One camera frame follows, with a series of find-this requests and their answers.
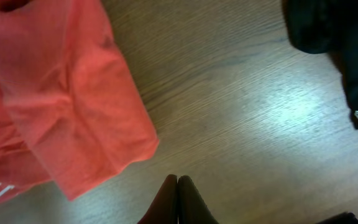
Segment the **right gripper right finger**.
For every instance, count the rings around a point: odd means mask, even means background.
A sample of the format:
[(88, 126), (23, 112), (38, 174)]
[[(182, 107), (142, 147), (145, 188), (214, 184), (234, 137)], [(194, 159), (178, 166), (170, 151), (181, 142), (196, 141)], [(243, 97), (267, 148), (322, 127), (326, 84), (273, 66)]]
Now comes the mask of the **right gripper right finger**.
[(218, 224), (188, 175), (178, 180), (178, 199), (180, 224)]

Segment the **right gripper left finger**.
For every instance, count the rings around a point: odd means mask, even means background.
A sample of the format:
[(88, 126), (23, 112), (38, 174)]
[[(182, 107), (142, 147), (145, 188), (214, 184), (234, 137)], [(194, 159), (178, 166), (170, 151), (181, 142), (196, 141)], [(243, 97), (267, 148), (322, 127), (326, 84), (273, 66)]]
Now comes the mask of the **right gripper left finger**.
[(177, 224), (177, 203), (177, 176), (170, 174), (138, 224)]

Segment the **orange red t-shirt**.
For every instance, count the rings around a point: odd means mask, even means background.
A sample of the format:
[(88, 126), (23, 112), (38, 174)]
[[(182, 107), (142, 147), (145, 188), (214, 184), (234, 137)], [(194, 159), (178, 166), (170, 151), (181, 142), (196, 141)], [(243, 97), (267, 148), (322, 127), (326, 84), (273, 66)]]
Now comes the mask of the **orange red t-shirt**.
[(74, 200), (157, 146), (100, 0), (0, 0), (0, 203)]

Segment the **black t-shirt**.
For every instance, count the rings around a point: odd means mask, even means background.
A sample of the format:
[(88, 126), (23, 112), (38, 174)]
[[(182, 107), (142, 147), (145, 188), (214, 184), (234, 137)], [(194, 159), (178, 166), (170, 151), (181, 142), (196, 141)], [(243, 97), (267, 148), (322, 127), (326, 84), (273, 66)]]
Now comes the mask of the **black t-shirt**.
[(287, 0), (290, 43), (308, 54), (329, 54), (342, 73), (350, 117), (358, 129), (358, 0)]

